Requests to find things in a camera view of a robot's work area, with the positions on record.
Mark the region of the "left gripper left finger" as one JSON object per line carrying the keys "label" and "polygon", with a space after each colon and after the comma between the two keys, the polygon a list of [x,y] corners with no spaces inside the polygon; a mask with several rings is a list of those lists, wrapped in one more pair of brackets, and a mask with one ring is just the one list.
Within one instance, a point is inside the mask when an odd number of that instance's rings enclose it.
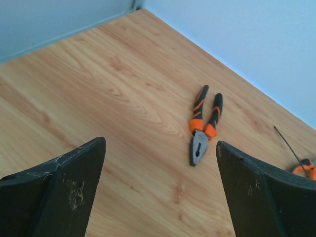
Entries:
{"label": "left gripper left finger", "polygon": [[83,237],[106,154],[96,137],[0,180],[2,237]]}

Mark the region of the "black zip tie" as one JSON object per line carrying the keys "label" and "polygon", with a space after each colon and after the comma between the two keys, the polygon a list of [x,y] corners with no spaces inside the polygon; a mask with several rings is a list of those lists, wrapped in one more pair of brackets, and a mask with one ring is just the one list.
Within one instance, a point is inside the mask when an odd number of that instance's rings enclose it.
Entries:
{"label": "black zip tie", "polygon": [[287,140],[284,138],[284,136],[281,134],[281,132],[277,129],[277,127],[275,125],[273,125],[273,128],[276,130],[276,132],[279,134],[279,136],[282,138],[282,140],[286,143],[286,145],[288,146],[288,148],[291,150],[291,152],[293,153],[293,155],[295,156],[296,160],[298,161],[300,167],[302,168],[302,170],[304,171],[306,177],[308,177],[308,172],[305,169],[304,165],[302,164],[302,162],[300,161],[300,159],[298,158],[298,156],[296,155],[296,153],[294,152],[294,150],[292,149],[292,147],[290,146],[290,144],[287,142]]}

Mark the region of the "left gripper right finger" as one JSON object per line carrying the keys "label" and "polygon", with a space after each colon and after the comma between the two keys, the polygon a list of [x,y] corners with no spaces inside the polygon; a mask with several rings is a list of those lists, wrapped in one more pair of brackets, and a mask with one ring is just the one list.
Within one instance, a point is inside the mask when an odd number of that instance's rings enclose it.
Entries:
{"label": "left gripper right finger", "polygon": [[316,183],[256,159],[225,141],[216,146],[237,237],[314,237]]}

